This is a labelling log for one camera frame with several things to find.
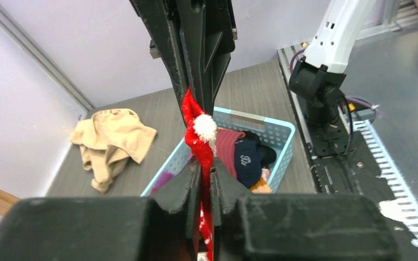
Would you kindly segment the red white patterned sock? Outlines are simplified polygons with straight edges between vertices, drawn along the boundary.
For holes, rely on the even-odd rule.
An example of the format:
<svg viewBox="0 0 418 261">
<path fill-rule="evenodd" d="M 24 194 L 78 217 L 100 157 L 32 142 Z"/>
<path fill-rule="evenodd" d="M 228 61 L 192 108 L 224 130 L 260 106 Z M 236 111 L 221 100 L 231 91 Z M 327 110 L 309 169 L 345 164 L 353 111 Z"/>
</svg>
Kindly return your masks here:
<svg viewBox="0 0 418 261">
<path fill-rule="evenodd" d="M 213 260 L 210 175 L 216 154 L 217 124 L 212 116 L 204 112 L 198 105 L 190 87 L 187 88 L 183 97 L 181 109 L 187 126 L 185 143 L 189 146 L 191 153 L 201 166 L 202 193 L 199 228 L 207 247 L 206 257 L 208 260 Z"/>
</svg>

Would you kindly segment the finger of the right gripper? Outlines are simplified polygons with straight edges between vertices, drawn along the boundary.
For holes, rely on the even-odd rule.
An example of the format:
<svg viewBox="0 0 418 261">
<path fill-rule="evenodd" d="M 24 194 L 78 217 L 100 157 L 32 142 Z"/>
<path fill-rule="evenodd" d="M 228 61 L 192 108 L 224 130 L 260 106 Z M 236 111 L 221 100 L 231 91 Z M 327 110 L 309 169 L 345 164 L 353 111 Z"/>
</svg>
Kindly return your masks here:
<svg viewBox="0 0 418 261">
<path fill-rule="evenodd" d="M 235 50 L 232 2 L 177 1 L 186 75 L 193 97 L 213 114 L 217 93 Z"/>
</svg>

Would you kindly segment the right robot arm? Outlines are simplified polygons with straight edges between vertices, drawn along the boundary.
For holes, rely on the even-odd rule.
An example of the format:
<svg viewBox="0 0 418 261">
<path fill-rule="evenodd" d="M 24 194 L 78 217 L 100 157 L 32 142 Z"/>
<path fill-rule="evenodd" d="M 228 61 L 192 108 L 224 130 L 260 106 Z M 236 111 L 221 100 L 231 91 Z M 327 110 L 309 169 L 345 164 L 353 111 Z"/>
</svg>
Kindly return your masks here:
<svg viewBox="0 0 418 261">
<path fill-rule="evenodd" d="M 132 1 L 171 79 L 185 123 L 212 114 L 235 49 L 231 1 Z M 289 87 L 308 104 L 316 125 L 333 122 L 356 38 L 374 1 L 331 1 L 291 74 Z"/>
</svg>

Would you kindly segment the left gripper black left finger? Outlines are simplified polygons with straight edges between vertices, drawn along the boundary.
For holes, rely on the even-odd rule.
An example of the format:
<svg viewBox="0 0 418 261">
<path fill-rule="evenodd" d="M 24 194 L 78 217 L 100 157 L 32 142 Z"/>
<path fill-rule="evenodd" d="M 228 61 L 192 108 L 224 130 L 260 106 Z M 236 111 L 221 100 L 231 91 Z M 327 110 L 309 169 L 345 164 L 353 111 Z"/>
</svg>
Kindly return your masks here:
<svg viewBox="0 0 418 261">
<path fill-rule="evenodd" d="M 201 200 L 201 167 L 196 160 L 151 198 L 151 260 L 197 260 Z"/>
</svg>

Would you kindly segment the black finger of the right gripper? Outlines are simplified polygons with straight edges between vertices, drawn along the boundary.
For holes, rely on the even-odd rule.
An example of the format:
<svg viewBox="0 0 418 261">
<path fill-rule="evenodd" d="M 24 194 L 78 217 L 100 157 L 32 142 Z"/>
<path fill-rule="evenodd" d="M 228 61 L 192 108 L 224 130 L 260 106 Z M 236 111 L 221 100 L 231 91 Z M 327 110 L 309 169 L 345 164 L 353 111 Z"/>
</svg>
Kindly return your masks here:
<svg viewBox="0 0 418 261">
<path fill-rule="evenodd" d="M 180 17 L 177 1 L 131 0 L 145 25 L 151 41 L 167 69 L 178 108 L 188 88 L 188 77 L 180 38 Z"/>
</svg>

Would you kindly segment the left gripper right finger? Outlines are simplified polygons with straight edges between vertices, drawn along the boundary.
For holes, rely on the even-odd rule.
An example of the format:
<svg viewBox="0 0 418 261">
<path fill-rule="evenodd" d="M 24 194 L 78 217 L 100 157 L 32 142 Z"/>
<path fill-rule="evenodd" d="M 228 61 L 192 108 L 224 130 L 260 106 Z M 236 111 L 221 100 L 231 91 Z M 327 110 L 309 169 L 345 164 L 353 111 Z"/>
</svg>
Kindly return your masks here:
<svg viewBox="0 0 418 261">
<path fill-rule="evenodd" d="M 244 229 L 237 201 L 250 194 L 215 157 L 210 175 L 214 260 L 243 260 Z"/>
</svg>

